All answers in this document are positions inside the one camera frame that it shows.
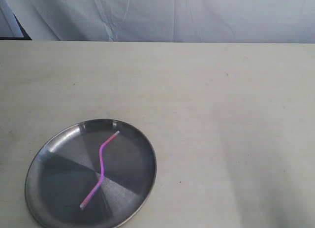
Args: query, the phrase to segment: stainless steel plate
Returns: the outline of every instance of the stainless steel plate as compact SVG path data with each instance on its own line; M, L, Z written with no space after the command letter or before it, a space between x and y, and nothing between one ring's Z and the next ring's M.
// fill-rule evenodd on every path
M100 177L99 148L105 179L91 201L79 205ZM156 176L156 158L147 138L116 120L91 120L50 139L32 161L25 198L34 218L46 228L113 228L131 218L147 199Z

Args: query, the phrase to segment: white fabric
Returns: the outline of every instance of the white fabric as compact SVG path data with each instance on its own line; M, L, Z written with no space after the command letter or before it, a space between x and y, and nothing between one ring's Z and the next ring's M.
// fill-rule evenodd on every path
M20 27L5 0L0 0L0 37L23 37Z
M315 42L315 0L6 0L32 39Z

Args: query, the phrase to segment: table surface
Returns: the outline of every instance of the table surface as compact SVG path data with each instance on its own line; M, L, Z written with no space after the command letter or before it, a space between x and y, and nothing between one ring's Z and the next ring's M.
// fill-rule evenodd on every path
M125 227L315 227L315 45L0 42L0 227L41 146L75 123L128 122L157 179Z

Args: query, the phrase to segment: white table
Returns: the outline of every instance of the white table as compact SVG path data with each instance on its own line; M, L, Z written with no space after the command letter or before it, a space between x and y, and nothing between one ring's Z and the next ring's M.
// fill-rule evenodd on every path
M315 45L0 42L0 227L38 227L27 169L54 134L133 124L157 179L128 228L315 227Z

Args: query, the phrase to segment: pink straw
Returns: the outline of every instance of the pink straw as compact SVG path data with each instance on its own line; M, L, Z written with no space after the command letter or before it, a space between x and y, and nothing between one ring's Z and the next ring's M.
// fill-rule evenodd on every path
M99 148L99 162L100 162L100 179L98 181L98 183L94 186L94 188L91 190L91 192L88 194L88 196L83 200L83 202L80 204L80 208L83 210L85 208L85 206L88 204L88 202L91 200L91 198L93 197L93 195L95 194L95 192L97 191L97 189L100 187L100 185L102 184L103 180L104 180L104 163L103 163L103 156L102 156L102 152L104 147L110 142L112 141L117 135L119 134L119 131L117 131L116 133L114 133L108 140L106 140L101 147Z

